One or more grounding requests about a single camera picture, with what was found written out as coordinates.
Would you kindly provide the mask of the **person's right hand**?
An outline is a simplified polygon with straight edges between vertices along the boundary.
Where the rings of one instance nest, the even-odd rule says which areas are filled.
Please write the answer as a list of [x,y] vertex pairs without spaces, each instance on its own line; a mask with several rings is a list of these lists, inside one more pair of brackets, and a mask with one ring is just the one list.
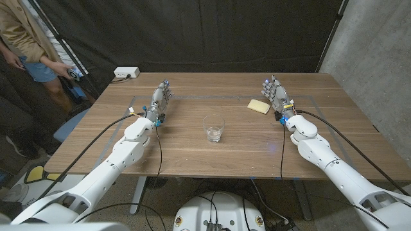
[[3,56],[8,64],[21,70],[25,70],[19,57],[11,51],[3,51]]

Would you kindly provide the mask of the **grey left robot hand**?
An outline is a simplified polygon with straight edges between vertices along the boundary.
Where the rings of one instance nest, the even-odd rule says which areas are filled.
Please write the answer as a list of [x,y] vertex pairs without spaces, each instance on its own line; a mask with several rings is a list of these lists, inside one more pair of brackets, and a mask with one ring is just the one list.
[[168,80],[163,80],[154,90],[152,100],[149,107],[146,109],[145,117],[155,126],[160,126],[165,120],[165,111],[169,100],[173,97]]

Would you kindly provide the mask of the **person's left hand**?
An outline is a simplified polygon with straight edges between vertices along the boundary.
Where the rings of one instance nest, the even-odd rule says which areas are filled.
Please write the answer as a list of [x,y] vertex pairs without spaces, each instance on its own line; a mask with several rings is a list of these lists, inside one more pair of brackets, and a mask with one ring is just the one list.
[[68,73],[68,70],[71,69],[71,66],[69,65],[60,62],[52,62],[50,64],[50,68],[54,70],[58,75],[63,76],[68,80],[73,79],[73,77]]

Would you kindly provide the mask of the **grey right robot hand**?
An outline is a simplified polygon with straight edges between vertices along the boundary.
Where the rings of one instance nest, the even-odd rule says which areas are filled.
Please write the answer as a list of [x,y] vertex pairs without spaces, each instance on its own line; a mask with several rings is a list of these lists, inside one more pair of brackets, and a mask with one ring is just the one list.
[[272,76],[272,80],[265,80],[261,93],[268,98],[275,110],[275,119],[285,124],[289,118],[296,115],[293,100],[286,93],[280,81]]

